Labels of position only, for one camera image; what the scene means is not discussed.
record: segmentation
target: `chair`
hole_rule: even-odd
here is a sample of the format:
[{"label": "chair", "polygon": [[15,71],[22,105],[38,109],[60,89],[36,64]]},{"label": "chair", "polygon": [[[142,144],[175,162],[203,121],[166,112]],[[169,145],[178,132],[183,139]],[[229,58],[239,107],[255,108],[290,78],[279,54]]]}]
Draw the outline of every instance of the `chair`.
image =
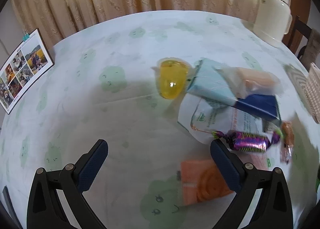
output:
[{"label": "chair", "polygon": [[[293,38],[294,38],[294,34],[296,32],[296,30],[298,30],[303,36],[305,36],[307,39],[309,39],[310,34],[311,34],[311,28],[308,27],[305,23],[303,23],[302,21],[299,20],[299,16],[296,15],[295,19],[294,19],[294,24],[293,24],[293,29],[291,32],[291,36],[288,42],[287,47],[290,49],[290,46],[292,44]],[[301,58],[301,56],[304,54],[304,51],[306,49],[306,46],[302,47],[301,50],[298,53],[298,59]]]}]

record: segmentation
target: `metal bolt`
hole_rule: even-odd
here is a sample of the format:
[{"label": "metal bolt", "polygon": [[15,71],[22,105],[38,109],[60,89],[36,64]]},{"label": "metal bolt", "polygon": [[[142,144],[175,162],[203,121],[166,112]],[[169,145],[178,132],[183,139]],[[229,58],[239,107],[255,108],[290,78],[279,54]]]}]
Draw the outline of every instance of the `metal bolt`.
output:
[{"label": "metal bolt", "polygon": [[71,170],[71,169],[73,169],[73,164],[66,165],[66,170]]},{"label": "metal bolt", "polygon": [[281,173],[282,173],[282,170],[281,170],[280,168],[276,167],[276,168],[275,168],[275,172],[278,173],[278,174],[281,174]]},{"label": "metal bolt", "polygon": [[42,167],[37,169],[37,174],[41,174],[42,172],[43,172],[43,168]]},{"label": "metal bolt", "polygon": [[246,163],[244,166],[246,169],[253,169],[253,165],[251,163]]}]

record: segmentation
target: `wall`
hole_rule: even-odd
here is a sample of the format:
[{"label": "wall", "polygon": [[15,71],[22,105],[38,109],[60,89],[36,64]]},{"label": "wall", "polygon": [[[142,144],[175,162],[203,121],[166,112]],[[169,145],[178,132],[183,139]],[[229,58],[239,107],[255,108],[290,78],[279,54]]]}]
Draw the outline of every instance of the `wall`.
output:
[{"label": "wall", "polygon": [[[309,13],[307,25],[310,28],[314,28],[318,32],[320,32],[320,12],[318,11],[316,5],[312,2],[312,0],[311,0],[311,5],[310,5],[310,13]],[[307,41],[308,40],[305,37],[303,37],[301,39],[301,42],[300,42],[298,49],[296,51],[296,56],[298,55],[300,49],[307,44]],[[316,59],[316,66],[318,66],[318,68],[320,68],[320,56],[319,55]]]},{"label": "wall", "polygon": [[[23,37],[22,29],[14,15],[10,0],[0,12],[0,67],[6,62],[9,55],[21,43]],[[5,116],[4,109],[0,106],[0,127]]]}]

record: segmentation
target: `white thermos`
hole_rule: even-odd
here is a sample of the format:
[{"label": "white thermos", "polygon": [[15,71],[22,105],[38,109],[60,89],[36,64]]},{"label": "white thermos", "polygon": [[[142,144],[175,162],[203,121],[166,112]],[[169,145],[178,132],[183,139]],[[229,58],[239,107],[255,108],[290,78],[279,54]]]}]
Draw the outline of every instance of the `white thermos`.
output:
[{"label": "white thermos", "polygon": [[260,0],[253,32],[268,44],[279,47],[289,32],[292,15],[289,0]]}]

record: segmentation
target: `white tablecloth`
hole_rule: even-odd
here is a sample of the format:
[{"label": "white tablecloth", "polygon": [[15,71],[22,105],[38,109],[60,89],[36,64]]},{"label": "white tablecloth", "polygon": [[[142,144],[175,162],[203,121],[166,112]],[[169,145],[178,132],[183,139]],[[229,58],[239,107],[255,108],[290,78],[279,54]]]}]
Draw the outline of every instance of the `white tablecloth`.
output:
[{"label": "white tablecloth", "polygon": [[[26,92],[0,134],[0,189],[26,228],[29,191],[35,171],[75,163],[98,139],[109,155],[91,189],[84,193],[107,228],[212,228],[233,194],[180,208],[172,214],[183,160],[210,158],[209,146],[177,123],[179,100],[159,96],[156,62],[179,57],[195,65],[207,57],[229,66],[263,69],[281,79],[283,120],[293,120],[292,164],[287,179],[295,227],[316,201],[320,129],[301,103],[283,65],[306,71],[285,45],[271,47],[240,19],[199,11],[158,11],[106,21],[76,33],[50,51],[55,66]],[[270,170],[278,156],[269,152]],[[159,215],[154,194],[163,192]],[[70,222],[77,225],[62,198]],[[257,203],[258,196],[252,204]],[[149,203],[149,209],[140,204]],[[242,223],[249,222],[249,213]]]}]

